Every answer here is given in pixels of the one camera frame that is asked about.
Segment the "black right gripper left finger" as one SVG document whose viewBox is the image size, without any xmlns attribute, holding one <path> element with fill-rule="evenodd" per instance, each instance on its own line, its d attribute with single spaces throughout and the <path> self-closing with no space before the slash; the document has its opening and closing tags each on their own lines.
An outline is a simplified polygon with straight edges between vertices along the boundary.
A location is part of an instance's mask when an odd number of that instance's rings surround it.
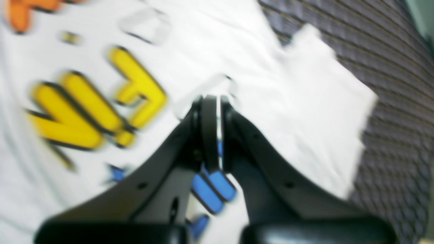
<svg viewBox="0 0 434 244">
<path fill-rule="evenodd" d="M 219 170 L 217 98 L 198 96 L 130 176 L 40 227 L 36 244 L 192 244 L 185 223 L 195 175 Z"/>
</svg>

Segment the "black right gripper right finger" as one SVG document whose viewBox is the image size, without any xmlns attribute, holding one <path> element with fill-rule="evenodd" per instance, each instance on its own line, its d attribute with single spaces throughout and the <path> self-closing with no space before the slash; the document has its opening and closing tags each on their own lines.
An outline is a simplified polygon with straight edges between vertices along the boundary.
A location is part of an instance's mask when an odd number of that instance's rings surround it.
<svg viewBox="0 0 434 244">
<path fill-rule="evenodd" d="M 395 244 L 392 226 L 326 192 L 290 165 L 228 97 L 220 99 L 222 168 L 243 190 L 241 244 Z"/>
</svg>

